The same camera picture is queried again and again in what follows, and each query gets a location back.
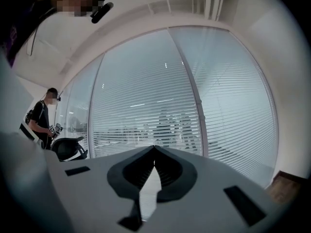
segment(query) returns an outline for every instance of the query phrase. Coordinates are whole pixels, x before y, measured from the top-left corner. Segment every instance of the metal window mullion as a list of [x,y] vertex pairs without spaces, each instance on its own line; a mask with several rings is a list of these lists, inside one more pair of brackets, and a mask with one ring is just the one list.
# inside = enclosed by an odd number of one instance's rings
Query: metal window mullion
[[68,94],[67,106],[66,106],[66,113],[65,113],[65,133],[64,133],[65,137],[66,137],[67,128],[68,128],[68,125],[66,124],[66,122],[67,122],[67,114],[68,114],[68,105],[69,105],[69,100],[70,100],[70,95],[71,95],[71,91],[72,91],[73,84],[74,84],[74,80],[72,80],[72,84],[71,84],[70,91],[69,91],[69,94]]
[[189,80],[190,80],[190,84],[192,87],[192,91],[193,91],[193,95],[194,95],[194,99],[195,99],[195,104],[196,104],[196,107],[198,110],[198,116],[199,116],[199,125],[200,125],[200,129],[201,129],[201,140],[202,140],[201,141],[202,155],[205,157],[208,157],[207,130],[206,130],[206,124],[205,124],[205,116],[204,116],[203,107],[202,107],[202,100],[200,99],[199,90],[198,90],[198,87],[196,86],[194,76],[192,74],[192,71],[191,71],[190,66],[188,64],[188,61],[187,61],[186,57],[184,56],[182,49],[174,41],[174,38],[172,37],[169,28],[167,28],[167,31],[169,32],[169,35],[171,36],[171,39],[174,42],[174,44],[175,44],[175,46],[179,52],[179,55],[180,55],[180,57],[184,63],[184,67],[186,69],[187,75],[188,75]]
[[92,128],[91,128],[91,116],[92,116],[92,103],[93,103],[93,93],[94,93],[94,89],[95,89],[95,84],[97,81],[97,76],[98,76],[98,72],[99,69],[101,68],[103,59],[104,59],[105,53],[103,53],[103,57],[101,62],[98,65],[98,69],[94,78],[94,83],[93,83],[93,87],[92,87],[92,93],[91,93],[91,99],[89,101],[89,110],[88,110],[88,119],[87,119],[87,143],[88,143],[88,152],[89,152],[89,156],[90,158],[95,158],[95,151],[94,151],[94,146],[93,146],[93,141],[92,141]]

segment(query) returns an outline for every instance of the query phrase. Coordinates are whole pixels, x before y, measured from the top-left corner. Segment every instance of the ceiling light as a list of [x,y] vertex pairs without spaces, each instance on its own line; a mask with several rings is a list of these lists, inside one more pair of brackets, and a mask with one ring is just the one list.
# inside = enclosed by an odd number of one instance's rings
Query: ceiling light
[[132,105],[131,107],[136,107],[136,106],[141,106],[141,105],[145,105],[145,104],[142,103],[142,104]]
[[169,100],[162,100],[162,101],[158,101],[157,103],[161,103],[161,102],[166,102],[166,101],[172,101],[173,99],[169,99]]

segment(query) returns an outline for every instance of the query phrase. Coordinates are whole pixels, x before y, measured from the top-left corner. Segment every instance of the backpack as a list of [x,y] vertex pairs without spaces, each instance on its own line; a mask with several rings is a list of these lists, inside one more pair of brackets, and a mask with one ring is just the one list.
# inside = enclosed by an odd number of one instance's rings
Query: backpack
[[[40,118],[41,118],[41,115],[42,115],[42,112],[44,111],[44,103],[43,103],[43,101],[39,101],[39,102],[42,104],[42,111],[41,111],[40,116],[39,116],[39,119],[40,119]],[[27,113],[27,115],[26,115],[26,117],[25,117],[25,122],[26,122],[27,125],[29,124],[30,119],[31,119],[32,116],[33,116],[33,112],[34,112],[34,108],[31,109],[31,110]]]

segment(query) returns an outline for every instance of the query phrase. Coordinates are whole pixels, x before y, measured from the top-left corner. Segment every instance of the white wall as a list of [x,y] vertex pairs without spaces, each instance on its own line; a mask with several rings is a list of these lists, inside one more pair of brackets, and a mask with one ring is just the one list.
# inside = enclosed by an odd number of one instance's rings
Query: white wall
[[182,25],[230,30],[252,53],[274,96],[279,128],[276,163],[279,170],[307,177],[310,171],[311,97],[309,48],[293,18],[277,0],[225,0],[221,22],[200,15],[142,17],[98,34],[64,77],[62,89],[90,61],[113,46],[139,34]]
[[[33,101],[31,105],[29,106],[26,114],[28,113],[29,110],[33,109],[35,104],[39,101],[42,100],[47,92],[47,88],[42,87],[38,84],[32,83],[26,79],[23,79],[21,77],[17,77],[18,80],[21,82],[21,84],[25,87],[25,89],[33,96]],[[54,124],[54,118],[55,118],[55,110],[56,110],[56,105],[49,105],[49,123],[50,125]]]

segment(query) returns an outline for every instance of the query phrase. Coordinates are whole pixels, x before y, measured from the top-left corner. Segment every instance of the glass wall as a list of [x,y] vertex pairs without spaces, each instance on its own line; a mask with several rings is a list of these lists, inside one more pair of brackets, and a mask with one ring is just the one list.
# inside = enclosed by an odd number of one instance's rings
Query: glass wall
[[167,30],[105,54],[90,123],[95,157],[150,145],[202,154],[192,87]]
[[[228,31],[178,27],[139,36],[91,62],[61,97],[61,137],[84,136],[91,158],[149,145],[202,155],[207,137],[209,158],[262,187],[272,178],[272,96],[260,67]],[[143,219],[160,189],[154,170],[140,193]]]
[[228,31],[178,27],[170,32],[199,90],[208,156],[266,187],[276,163],[277,128],[259,66]]

